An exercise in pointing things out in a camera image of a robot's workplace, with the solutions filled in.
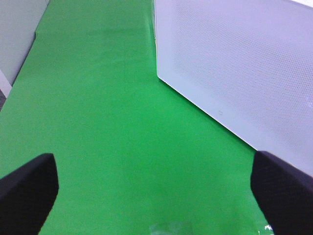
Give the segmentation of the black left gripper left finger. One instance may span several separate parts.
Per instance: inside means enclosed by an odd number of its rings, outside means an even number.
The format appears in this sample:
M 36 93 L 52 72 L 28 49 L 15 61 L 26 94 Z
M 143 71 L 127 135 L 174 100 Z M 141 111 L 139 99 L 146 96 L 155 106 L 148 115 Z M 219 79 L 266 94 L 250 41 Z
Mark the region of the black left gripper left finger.
M 0 233 L 37 235 L 59 191 L 54 155 L 41 154 L 0 180 Z

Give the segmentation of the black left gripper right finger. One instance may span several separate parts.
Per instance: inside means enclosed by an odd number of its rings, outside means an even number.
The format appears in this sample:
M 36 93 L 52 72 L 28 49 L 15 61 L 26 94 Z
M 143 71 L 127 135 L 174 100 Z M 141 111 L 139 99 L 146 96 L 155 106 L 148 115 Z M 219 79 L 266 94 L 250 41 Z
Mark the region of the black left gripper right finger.
M 254 154 L 250 188 L 276 235 L 313 233 L 313 178 L 266 151 Z

